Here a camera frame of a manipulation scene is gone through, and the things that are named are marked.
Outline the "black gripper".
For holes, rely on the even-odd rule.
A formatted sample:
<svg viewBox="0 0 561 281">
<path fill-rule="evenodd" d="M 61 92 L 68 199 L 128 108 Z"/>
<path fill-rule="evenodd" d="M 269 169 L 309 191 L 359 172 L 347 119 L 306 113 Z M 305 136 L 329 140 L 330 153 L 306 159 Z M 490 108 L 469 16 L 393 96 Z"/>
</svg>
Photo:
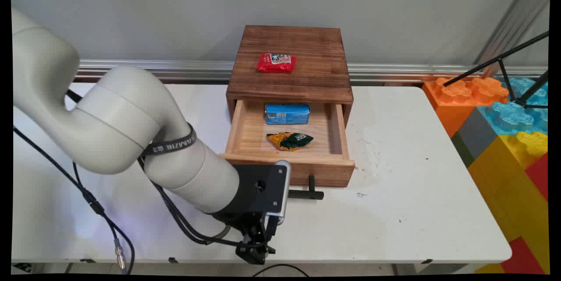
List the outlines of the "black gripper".
<svg viewBox="0 0 561 281">
<path fill-rule="evenodd" d="M 240 242 L 221 236 L 213 242 L 236 246 L 236 255 L 246 263 L 264 265 L 276 249 L 268 245 L 277 227 L 286 217 L 288 199 L 288 165 L 236 165 L 240 183 L 232 201 L 212 216 L 239 231 Z"/>
</svg>

